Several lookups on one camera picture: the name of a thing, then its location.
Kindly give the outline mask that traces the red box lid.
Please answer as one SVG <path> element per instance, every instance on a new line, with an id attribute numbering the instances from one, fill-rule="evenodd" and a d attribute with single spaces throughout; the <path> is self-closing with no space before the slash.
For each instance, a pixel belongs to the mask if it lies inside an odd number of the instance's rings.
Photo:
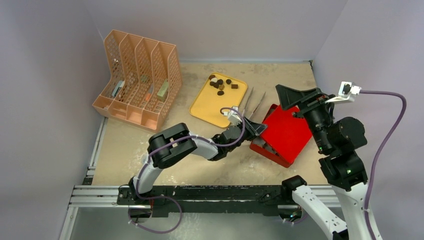
<path id="1" fill-rule="evenodd" d="M 266 130 L 253 140 L 249 148 L 261 156 L 289 168 L 312 137 L 305 119 L 294 117 L 299 109 L 283 110 L 272 104 L 262 123 Z"/>

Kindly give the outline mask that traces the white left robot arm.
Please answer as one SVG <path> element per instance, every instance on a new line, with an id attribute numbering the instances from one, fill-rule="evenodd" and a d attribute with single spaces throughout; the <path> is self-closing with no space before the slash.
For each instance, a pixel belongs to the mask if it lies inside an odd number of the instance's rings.
<path id="1" fill-rule="evenodd" d="M 153 135 L 148 140 L 141 169 L 128 183 L 130 199 L 138 205 L 146 203 L 161 172 L 188 155 L 197 155 L 213 162 L 221 160 L 243 142 L 258 138 L 267 127 L 244 117 L 241 123 L 231 125 L 212 138 L 194 134 L 183 122 Z"/>

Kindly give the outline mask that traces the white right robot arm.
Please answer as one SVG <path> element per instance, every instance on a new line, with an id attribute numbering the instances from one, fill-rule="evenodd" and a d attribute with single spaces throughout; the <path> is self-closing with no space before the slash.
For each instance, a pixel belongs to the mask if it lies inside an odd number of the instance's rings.
<path id="1" fill-rule="evenodd" d="M 298 107 L 295 118 L 305 119 L 318 152 L 321 171 L 334 191 L 343 218 L 334 214 L 300 177 L 282 182 L 280 196 L 288 204 L 298 204 L 329 240 L 380 240 L 367 191 L 371 185 L 363 161 L 356 150 L 367 144 L 364 125 L 354 117 L 334 121 L 335 104 L 351 102 L 359 88 L 343 84 L 340 95 L 325 94 L 319 88 L 296 90 L 277 85 L 283 110 Z"/>

